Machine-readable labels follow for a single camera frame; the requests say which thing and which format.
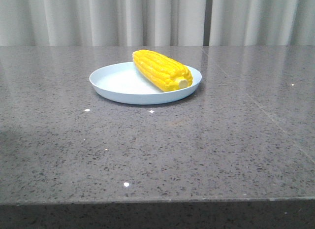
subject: yellow corn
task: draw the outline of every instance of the yellow corn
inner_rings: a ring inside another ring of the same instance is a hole
[[[162,91],[175,91],[191,86],[192,75],[187,66],[150,50],[132,53],[138,70]]]

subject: gray granite countertop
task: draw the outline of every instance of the gray granite countertop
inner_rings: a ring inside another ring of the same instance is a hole
[[[196,92],[98,95],[89,75],[137,49],[0,47],[1,205],[315,198],[313,46],[149,47]]]

